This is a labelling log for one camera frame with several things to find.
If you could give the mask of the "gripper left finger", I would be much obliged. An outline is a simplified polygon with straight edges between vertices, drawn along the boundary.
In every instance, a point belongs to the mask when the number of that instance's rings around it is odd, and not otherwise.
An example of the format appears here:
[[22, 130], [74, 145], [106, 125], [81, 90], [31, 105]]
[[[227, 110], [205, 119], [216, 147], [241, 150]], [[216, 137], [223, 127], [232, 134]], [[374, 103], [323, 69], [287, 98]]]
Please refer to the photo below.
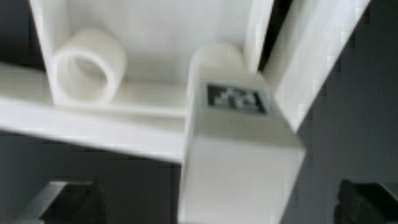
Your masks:
[[10, 224], [106, 224], [97, 181], [51, 181]]

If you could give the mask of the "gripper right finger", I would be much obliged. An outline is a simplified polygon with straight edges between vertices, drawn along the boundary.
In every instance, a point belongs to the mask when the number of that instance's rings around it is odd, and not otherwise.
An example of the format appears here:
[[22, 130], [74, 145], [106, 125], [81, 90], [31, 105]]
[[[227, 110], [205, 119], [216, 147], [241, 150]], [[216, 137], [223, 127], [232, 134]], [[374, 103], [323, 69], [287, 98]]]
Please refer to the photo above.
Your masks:
[[398, 183], [340, 180], [333, 224], [398, 224]]

